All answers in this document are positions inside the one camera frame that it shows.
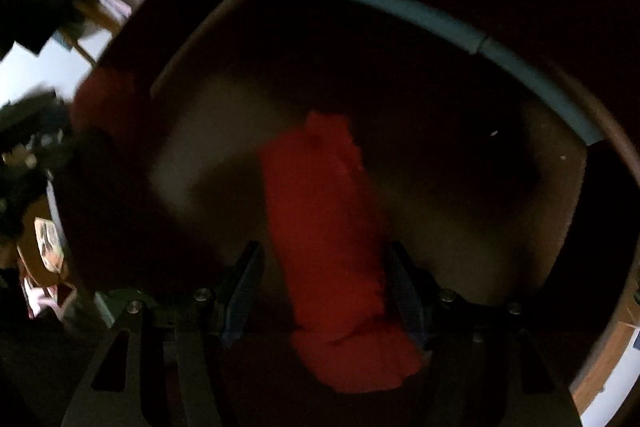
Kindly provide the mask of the bright red underwear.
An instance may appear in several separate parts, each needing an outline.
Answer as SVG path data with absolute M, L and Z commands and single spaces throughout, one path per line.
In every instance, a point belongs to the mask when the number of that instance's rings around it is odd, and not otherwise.
M 300 361 L 339 393 L 399 388 L 423 359 L 385 317 L 384 220 L 348 119 L 311 112 L 264 145 L 259 159 Z

